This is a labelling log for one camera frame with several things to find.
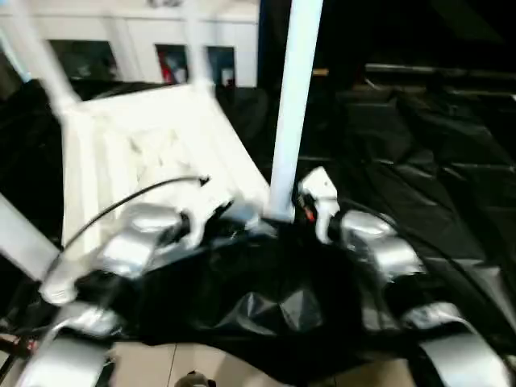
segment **cable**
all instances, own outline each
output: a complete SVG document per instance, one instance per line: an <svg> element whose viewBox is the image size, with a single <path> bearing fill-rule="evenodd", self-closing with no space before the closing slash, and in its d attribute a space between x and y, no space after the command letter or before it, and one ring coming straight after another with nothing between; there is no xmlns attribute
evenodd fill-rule
<svg viewBox="0 0 516 387"><path fill-rule="evenodd" d="M168 180L161 181L159 183L150 185L149 187L140 189L139 191L136 191L136 192L126 196L122 200L119 200L118 202L113 203L112 205L108 206L106 209L104 209L103 211L101 211L97 215L95 215L90 221L88 221L84 226L82 226L79 229L79 231L77 231L72 236L72 238L69 239L69 241L63 246L62 250L57 255L56 259L52 262L51 267L48 269L48 271L45 274L44 279L42 280L42 282L45 282L48 279L50 273L52 272L52 270L56 267L57 263L59 262L59 259L62 256L62 254L67 249L69 249L70 246L72 246L99 219L103 218L104 216L109 214L111 211L117 209L118 207L124 205L125 203L131 201L132 199L137 198L138 196L141 196L143 194L146 194L147 192L152 191L153 189L160 188L160 187L162 187L164 185L169 185L169 184L173 184L173 183L180 183L180 182L183 182L183 181L199 181L202 185L204 185L208 181L208 179L207 178L203 178L203 177L191 177L191 176L177 177L177 178L174 178L174 179L168 179ZM38 294L38 290L34 289L33 290L33 294L34 294L34 296L36 296ZM34 298L28 298L27 305L25 305L24 309L27 308L28 303L30 302L31 299L34 299ZM33 315L33 316L30 316L30 317L33 317L33 318L31 319L30 322L28 322L27 324L24 324L24 326L26 326L26 327L23 328L23 329L18 329L15 332L17 335L21 336L20 341L26 341L31 335L35 335L35 334L37 334L40 331L44 331L44 329L45 329L45 327L38 327L39 326L39 322L40 322L39 321L40 320L39 316Z"/></svg>
<svg viewBox="0 0 516 387"><path fill-rule="evenodd" d="M60 252L62 254L64 251L70 248L70 246L75 243L82 234L84 234L91 226L93 226L99 219L103 218L107 214L109 214L111 211L117 209L118 207L126 204L127 202L131 201L134 198L137 198L138 196L141 196L143 194L146 194L148 191L152 191L153 189L159 188L163 185L169 185L173 183L181 183L183 181L199 181L202 185L204 185L208 179L205 179L203 177L195 177L195 176L185 176L185 177L177 177L175 179L168 179L165 181L161 181L159 183L150 185L149 187L143 188L139 191L136 191L132 193L131 195L126 196L124 199L119 200L116 203L113 203L112 205L108 206L105 210L99 212L97 215L95 215L87 224L85 224L81 229L79 229L78 232L76 232L72 238L69 239L69 241L63 246L63 250Z"/></svg>

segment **floor tile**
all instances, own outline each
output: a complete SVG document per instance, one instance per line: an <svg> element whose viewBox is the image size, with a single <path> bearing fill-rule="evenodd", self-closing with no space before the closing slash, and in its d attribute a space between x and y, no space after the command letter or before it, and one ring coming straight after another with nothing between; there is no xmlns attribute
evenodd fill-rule
<svg viewBox="0 0 516 387"><path fill-rule="evenodd" d="M7 354L4 352L0 352L0 366L7 359ZM0 387L14 387L16 382L18 381L19 375L23 369L23 362L21 360L16 360L13 366L11 367L9 373L7 373L6 378L3 380L3 383Z"/></svg>
<svg viewBox="0 0 516 387"><path fill-rule="evenodd" d="M116 369L113 387L166 387L175 345L148 347L139 343L118 343L113 350Z"/></svg>
<svg viewBox="0 0 516 387"><path fill-rule="evenodd" d="M337 387L415 387L404 360L367 364L335 377Z"/></svg>
<svg viewBox="0 0 516 387"><path fill-rule="evenodd" d="M199 344L178 344L169 387L190 371L198 371L213 379L217 385L242 387L280 387L259 369L226 352Z"/></svg>

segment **black tarp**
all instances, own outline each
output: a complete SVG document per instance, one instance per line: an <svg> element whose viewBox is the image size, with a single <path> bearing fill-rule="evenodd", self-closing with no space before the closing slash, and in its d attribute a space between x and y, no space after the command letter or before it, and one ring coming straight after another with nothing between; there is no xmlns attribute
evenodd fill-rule
<svg viewBox="0 0 516 387"><path fill-rule="evenodd" d="M84 99L156 87L73 86ZM269 179L277 96L218 89L217 97ZM324 166L340 195L385 212L455 260L500 267L514 299L515 118L510 99L335 95L313 83L298 176ZM2 193L58 240L60 128L37 82L3 105L0 128ZM281 227L280 236L244 237L150 273L135 284L124 311L127 335L150 344L208 343L292 384L350 368L371 350L400 355L410 346L404 336L364 329L359 276L346 254L321 246L303 227ZM434 259L432 272L443 276L450 299L489 342L499 351L514 349L513 332L493 303L435 252L414 246Z"/></svg>

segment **black cable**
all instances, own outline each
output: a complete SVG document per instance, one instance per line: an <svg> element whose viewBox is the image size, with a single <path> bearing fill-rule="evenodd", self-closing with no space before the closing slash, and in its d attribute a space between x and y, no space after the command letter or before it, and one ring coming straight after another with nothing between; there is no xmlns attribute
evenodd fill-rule
<svg viewBox="0 0 516 387"><path fill-rule="evenodd" d="M174 179L168 179L161 181L159 183L150 185L149 187L143 188L139 191L136 191L132 193L131 195L126 196L124 199L119 200L116 203L113 203L112 205L108 206L105 210L99 212L97 215L95 215L87 224L85 224L81 229L76 232L72 238L69 239L69 241L63 246L63 250L60 252L62 254L64 251L66 251L70 246L77 241L82 234L86 232L91 226L93 226L100 218L103 218L107 214L109 214L112 210L117 209L118 207L126 204L127 202L131 201L134 198L137 198L138 196L141 196L143 194L146 194L148 191L152 191L153 189L159 188L163 185L173 184L173 183L181 183L183 181L199 181L201 184L205 184L207 182L207 179L203 177L195 177L195 176L185 176L185 177L177 177Z"/></svg>

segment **white post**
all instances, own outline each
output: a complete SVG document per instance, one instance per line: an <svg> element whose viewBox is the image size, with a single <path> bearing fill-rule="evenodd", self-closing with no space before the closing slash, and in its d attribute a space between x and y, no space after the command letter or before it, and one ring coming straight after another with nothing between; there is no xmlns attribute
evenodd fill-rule
<svg viewBox="0 0 516 387"><path fill-rule="evenodd" d="M203 87L212 86L208 54L202 45L206 35L204 23L200 20L198 0L184 0L183 12L186 29L186 59L189 69L189 83Z"/></svg>
<svg viewBox="0 0 516 387"><path fill-rule="evenodd" d="M293 0L274 148L268 215L292 221L292 188L298 164L323 0Z"/></svg>
<svg viewBox="0 0 516 387"><path fill-rule="evenodd" d="M31 53L34 60L38 61L40 73L37 75L41 77L48 93L52 110L55 114L60 115L68 105L78 102L79 98L68 83L50 44L40 38L25 1L9 0L8 2L14 16L16 31L20 41L25 45L25 49Z"/></svg>
<svg viewBox="0 0 516 387"><path fill-rule="evenodd" d="M0 252L31 279L41 281L59 250L0 193Z"/></svg>

